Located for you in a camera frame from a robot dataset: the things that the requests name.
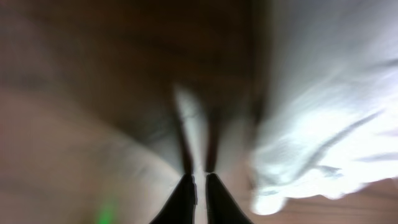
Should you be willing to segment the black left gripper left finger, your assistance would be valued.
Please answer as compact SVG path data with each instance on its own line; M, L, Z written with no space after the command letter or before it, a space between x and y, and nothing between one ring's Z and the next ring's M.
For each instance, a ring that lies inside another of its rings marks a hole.
M193 224L196 202L193 176L185 174L150 224Z

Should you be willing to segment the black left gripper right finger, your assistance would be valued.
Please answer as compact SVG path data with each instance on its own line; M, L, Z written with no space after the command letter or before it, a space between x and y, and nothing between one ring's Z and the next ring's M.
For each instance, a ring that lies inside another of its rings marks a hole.
M206 177L206 206L209 224L252 224L215 173Z

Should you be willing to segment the light grey t-shirt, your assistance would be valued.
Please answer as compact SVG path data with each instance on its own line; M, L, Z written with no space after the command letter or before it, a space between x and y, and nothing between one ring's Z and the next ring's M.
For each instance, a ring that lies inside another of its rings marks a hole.
M397 0L272 1L251 209L397 177Z

